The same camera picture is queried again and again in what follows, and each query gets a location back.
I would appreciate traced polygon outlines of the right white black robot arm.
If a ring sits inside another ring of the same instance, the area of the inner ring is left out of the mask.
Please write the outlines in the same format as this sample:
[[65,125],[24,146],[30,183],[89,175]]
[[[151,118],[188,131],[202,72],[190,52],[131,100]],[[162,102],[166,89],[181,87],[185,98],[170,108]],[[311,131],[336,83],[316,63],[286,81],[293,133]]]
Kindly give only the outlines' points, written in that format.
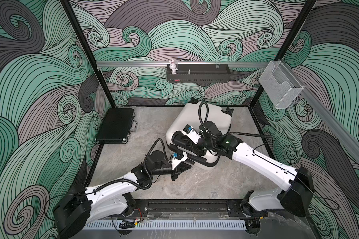
[[250,191],[242,200],[245,213],[283,209],[305,217],[315,193],[311,172],[278,162],[231,132],[233,109],[209,105],[206,102],[187,103],[166,132],[166,142],[172,150],[173,168],[180,163],[214,169],[224,156],[262,174],[276,188],[262,192]]

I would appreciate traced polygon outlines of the white hard-shell suitcase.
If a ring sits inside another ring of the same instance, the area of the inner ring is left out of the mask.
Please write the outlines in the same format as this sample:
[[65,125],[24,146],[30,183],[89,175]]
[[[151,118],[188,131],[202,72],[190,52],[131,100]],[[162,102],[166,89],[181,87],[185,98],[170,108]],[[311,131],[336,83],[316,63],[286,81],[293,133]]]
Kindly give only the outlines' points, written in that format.
[[[187,103],[177,118],[174,120],[172,125],[169,127],[166,133],[166,142],[168,148],[175,152],[179,153],[183,150],[172,149],[172,137],[175,135],[183,135],[181,131],[184,129],[186,125],[192,126],[198,133],[200,132],[201,123],[198,118],[198,109],[201,102],[197,102],[195,99],[192,99],[189,103]],[[226,134],[230,131],[231,121],[233,115],[233,109],[227,107],[223,109],[220,106],[215,106],[212,104],[208,105],[209,111],[206,113],[205,107],[202,107],[201,110],[201,118],[206,121],[211,121],[215,124],[216,128],[221,132],[221,134]],[[217,155],[212,150],[207,150],[205,155],[196,155],[191,152],[186,152],[188,156],[188,160],[194,162],[194,166],[197,166],[201,169],[210,171],[215,168],[217,165],[220,156]]]

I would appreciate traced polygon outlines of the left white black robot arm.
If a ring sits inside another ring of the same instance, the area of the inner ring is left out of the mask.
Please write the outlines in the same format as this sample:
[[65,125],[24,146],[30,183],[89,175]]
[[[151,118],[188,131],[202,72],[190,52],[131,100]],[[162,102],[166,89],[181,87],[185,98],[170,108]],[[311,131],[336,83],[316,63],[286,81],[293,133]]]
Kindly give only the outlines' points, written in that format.
[[150,148],[142,163],[124,176],[94,187],[77,185],[59,196],[52,213],[59,239],[69,239],[87,224],[111,216],[128,216],[135,210],[136,203],[131,194],[137,190],[148,190],[155,175],[170,175],[175,181],[191,168],[185,161],[188,154],[177,151],[167,157],[165,150]]

